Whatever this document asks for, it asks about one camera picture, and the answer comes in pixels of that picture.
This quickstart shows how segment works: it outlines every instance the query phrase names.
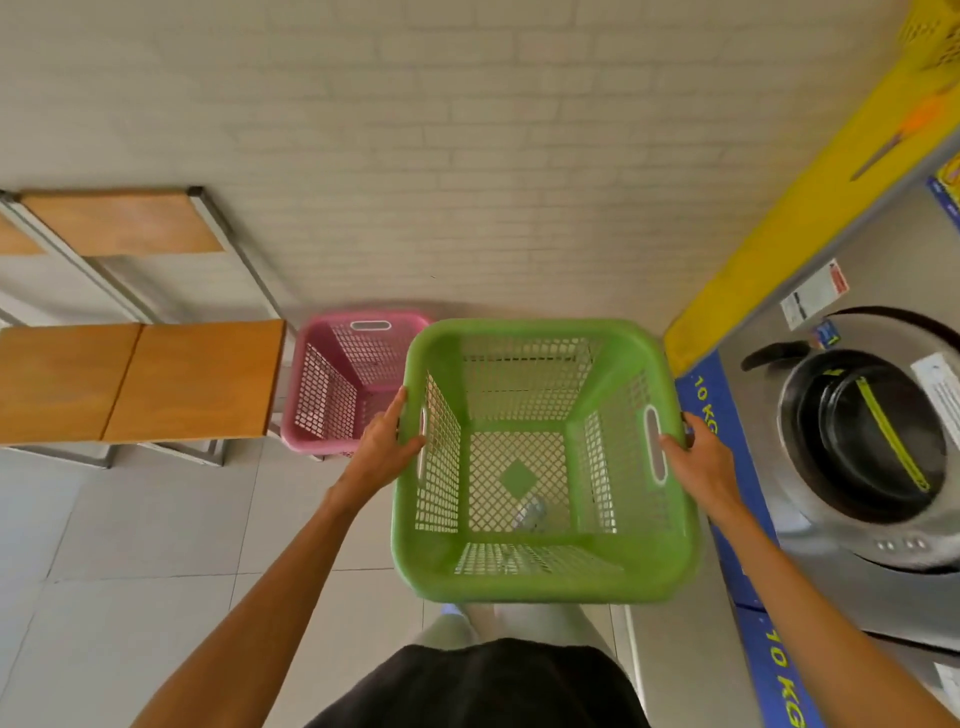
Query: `laundry basket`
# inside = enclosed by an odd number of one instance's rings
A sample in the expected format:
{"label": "laundry basket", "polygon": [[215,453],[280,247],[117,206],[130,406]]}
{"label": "laundry basket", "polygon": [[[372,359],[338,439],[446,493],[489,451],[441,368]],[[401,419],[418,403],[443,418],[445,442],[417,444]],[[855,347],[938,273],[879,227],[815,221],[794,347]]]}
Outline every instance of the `laundry basket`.
{"label": "laundry basket", "polygon": [[373,415],[403,384],[413,338],[430,320],[416,311],[353,311],[300,330],[280,435],[313,455],[352,454]]}
{"label": "laundry basket", "polygon": [[684,432],[660,343],[626,321],[448,320],[413,342],[396,566],[440,602],[632,603],[697,560],[658,435]]}

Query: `basket handle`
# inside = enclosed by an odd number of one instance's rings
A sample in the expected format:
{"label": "basket handle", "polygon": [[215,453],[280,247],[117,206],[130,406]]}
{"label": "basket handle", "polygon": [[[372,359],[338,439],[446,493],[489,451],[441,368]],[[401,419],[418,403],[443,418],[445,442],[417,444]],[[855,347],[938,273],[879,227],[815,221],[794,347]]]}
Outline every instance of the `basket handle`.
{"label": "basket handle", "polygon": [[647,441],[647,462],[657,485],[663,485],[670,474],[667,468],[666,453],[660,446],[660,412],[653,404],[643,408],[643,432]]}
{"label": "basket handle", "polygon": [[353,321],[350,328],[354,331],[389,331],[394,325],[389,321]]}
{"label": "basket handle", "polygon": [[[427,408],[426,405],[420,408],[420,435],[426,434],[427,428]],[[417,455],[417,480],[423,482],[423,477],[426,475],[426,445],[420,448],[420,452]]]}

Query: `washing machine door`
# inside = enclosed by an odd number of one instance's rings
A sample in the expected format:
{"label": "washing machine door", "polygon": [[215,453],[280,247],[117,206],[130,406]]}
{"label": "washing machine door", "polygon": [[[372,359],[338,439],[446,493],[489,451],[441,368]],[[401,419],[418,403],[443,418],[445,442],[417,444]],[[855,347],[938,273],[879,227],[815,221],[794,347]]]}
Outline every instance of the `washing machine door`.
{"label": "washing machine door", "polygon": [[833,349],[788,342],[744,360],[784,372],[780,442],[800,476],[784,490],[863,558],[915,571],[960,563],[960,450],[911,368],[938,352],[960,372],[960,352],[919,319],[830,318]]}

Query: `yellow strip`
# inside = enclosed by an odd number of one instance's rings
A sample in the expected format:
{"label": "yellow strip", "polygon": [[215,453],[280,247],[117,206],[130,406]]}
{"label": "yellow strip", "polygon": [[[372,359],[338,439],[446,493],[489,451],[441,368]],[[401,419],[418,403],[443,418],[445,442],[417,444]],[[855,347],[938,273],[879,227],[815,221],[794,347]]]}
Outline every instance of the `yellow strip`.
{"label": "yellow strip", "polygon": [[900,464],[903,465],[903,469],[906,470],[907,474],[910,476],[910,479],[913,480],[914,485],[920,488],[920,490],[922,490],[924,493],[928,493],[930,490],[930,484],[926,482],[926,478],[924,477],[924,474],[920,470],[920,467],[917,465],[916,461],[914,461],[914,459],[910,457],[910,453],[906,451],[906,448],[903,446],[903,442],[900,440],[900,436],[890,424],[890,421],[887,419],[886,413],[884,413],[880,403],[876,401],[874,390],[870,388],[870,384],[864,377],[858,376],[856,378],[856,386],[860,390],[860,394],[863,395],[863,400],[867,402],[867,407],[870,409],[870,413],[874,416],[876,426],[880,428],[880,432],[882,432],[883,437],[886,438],[887,445],[890,446],[890,449],[897,456]]}
{"label": "yellow strip", "polygon": [[953,81],[956,64],[917,71],[898,63],[827,148],[790,186],[723,269],[663,336],[675,376],[689,370],[785,280],[914,169],[960,125],[960,86],[943,112],[856,181],[851,175],[918,104]]}

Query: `pink laundry basket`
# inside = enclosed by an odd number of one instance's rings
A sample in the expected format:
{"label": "pink laundry basket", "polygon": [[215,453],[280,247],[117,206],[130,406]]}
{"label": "pink laundry basket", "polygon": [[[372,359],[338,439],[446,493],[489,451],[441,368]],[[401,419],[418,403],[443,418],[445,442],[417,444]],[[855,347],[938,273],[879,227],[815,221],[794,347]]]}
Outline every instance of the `pink laundry basket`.
{"label": "pink laundry basket", "polygon": [[433,322],[417,311],[349,311],[300,330],[280,434],[311,455],[350,455],[403,384],[407,349]]}

